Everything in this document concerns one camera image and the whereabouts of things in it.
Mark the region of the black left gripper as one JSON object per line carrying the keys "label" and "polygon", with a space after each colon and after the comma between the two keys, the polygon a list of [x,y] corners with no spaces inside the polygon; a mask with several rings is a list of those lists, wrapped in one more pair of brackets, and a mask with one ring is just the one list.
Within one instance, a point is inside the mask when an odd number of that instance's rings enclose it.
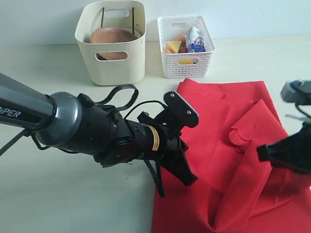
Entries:
{"label": "black left gripper", "polygon": [[147,141],[143,143],[143,158],[156,161],[157,164],[165,168],[168,172],[179,179],[185,186],[192,185],[198,177],[190,169],[185,152],[189,149],[179,134],[171,139],[168,138],[168,129],[161,126],[155,118],[142,112],[138,116],[138,121],[147,131]]}

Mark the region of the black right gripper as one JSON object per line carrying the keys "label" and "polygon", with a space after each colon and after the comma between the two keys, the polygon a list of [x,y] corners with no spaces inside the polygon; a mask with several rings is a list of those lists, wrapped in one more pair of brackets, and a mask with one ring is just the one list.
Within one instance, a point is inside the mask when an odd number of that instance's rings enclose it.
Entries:
{"label": "black right gripper", "polygon": [[298,174],[311,173],[311,125],[303,123],[297,133],[273,144],[257,147],[258,159],[272,167],[286,168]]}

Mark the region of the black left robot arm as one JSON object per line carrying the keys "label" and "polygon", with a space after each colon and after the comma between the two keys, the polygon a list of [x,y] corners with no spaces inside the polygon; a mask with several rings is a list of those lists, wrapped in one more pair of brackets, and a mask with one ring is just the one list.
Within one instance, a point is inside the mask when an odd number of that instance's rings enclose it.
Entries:
{"label": "black left robot arm", "polygon": [[198,113],[180,94],[169,91],[156,117],[142,112],[137,121],[131,121],[121,111],[136,107],[137,90],[126,105],[109,104],[123,89],[134,86],[119,85],[104,100],[94,102],[85,94],[45,95],[1,74],[0,121],[21,127],[20,135],[30,135],[41,150],[54,147],[88,154],[103,167],[136,159],[155,161],[184,185],[192,185],[197,178],[185,158],[188,146],[180,135],[183,127],[198,125]]}

